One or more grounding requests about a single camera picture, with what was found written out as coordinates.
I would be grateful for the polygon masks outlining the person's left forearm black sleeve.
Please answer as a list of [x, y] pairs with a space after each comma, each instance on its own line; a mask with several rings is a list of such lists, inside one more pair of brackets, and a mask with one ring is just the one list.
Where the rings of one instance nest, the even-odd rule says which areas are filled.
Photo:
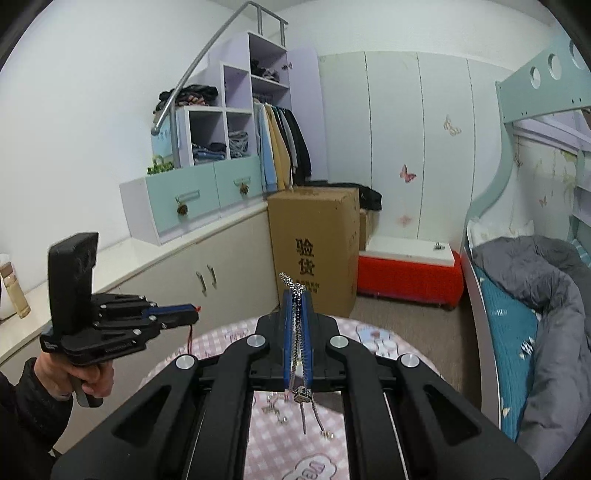
[[17, 384], [1, 377], [1, 477], [48, 479], [56, 462], [52, 451], [65, 431], [73, 399], [51, 396], [28, 359]]

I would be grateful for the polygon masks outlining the person's left hand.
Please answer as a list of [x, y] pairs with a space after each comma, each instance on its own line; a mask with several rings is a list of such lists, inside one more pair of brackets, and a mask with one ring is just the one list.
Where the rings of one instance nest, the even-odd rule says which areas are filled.
[[89, 367], [76, 367], [63, 355], [45, 352], [36, 359], [34, 373], [47, 392], [60, 401], [65, 401], [75, 391], [72, 378], [80, 380], [82, 390], [95, 398], [108, 397], [114, 383], [111, 361]]

